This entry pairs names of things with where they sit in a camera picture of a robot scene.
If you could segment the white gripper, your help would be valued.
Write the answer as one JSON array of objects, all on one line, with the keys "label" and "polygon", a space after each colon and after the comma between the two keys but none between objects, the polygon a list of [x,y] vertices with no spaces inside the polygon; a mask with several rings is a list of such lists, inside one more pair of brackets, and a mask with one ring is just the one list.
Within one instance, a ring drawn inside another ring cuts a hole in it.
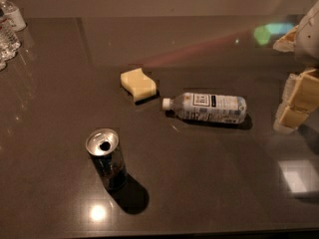
[{"label": "white gripper", "polygon": [[283,53],[295,50],[296,59],[312,67],[299,75],[290,74],[285,83],[273,128],[280,133],[291,133],[319,107],[319,0],[299,26],[275,41],[273,49]]}]

